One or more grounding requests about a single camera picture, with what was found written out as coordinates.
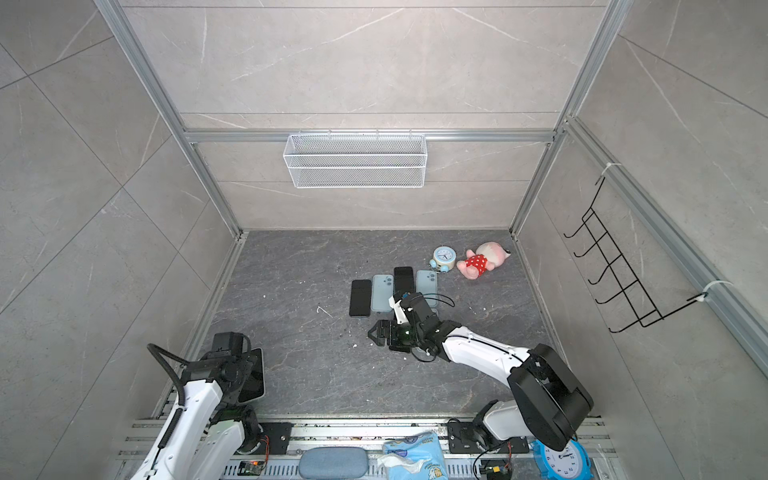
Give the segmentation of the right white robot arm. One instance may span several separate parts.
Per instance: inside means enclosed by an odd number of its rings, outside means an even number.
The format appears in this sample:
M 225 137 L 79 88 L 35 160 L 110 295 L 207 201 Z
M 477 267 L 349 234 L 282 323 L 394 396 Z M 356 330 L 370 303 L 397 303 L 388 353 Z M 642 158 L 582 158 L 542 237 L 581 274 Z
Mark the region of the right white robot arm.
M 594 400 L 566 362 L 550 346 L 514 347 L 486 338 L 466 326 L 442 320 L 420 293 L 390 299 L 394 317 L 379 320 L 369 339 L 392 351 L 427 355 L 471 367 L 507 386 L 511 401 L 491 401 L 456 434 L 461 441 L 492 449 L 511 439 L 532 437 L 563 451 L 577 438 Z

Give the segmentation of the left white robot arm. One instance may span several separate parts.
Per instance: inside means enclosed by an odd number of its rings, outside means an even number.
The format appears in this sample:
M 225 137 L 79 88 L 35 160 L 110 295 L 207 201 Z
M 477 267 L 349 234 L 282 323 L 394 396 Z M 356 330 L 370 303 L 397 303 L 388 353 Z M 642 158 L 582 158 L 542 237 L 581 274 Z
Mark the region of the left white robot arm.
M 265 393 L 262 350 L 248 336 L 218 333 L 196 361 L 153 343 L 147 349 L 177 397 L 135 479 L 218 479 L 235 454 L 266 445 L 253 405 Z

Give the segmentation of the light blue phone case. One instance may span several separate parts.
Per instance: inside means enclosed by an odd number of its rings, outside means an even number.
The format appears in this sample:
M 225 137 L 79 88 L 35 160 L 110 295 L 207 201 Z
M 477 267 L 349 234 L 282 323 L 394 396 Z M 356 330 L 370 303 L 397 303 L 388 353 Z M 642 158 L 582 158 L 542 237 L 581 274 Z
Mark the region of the light blue phone case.
M 394 277 L 388 274 L 377 274 L 372 278 L 371 311 L 387 313 L 392 311 L 390 299 L 394 294 Z
M 417 291 L 426 299 L 429 307 L 436 311 L 439 304 L 437 273 L 433 270 L 418 270 L 415 286 Z

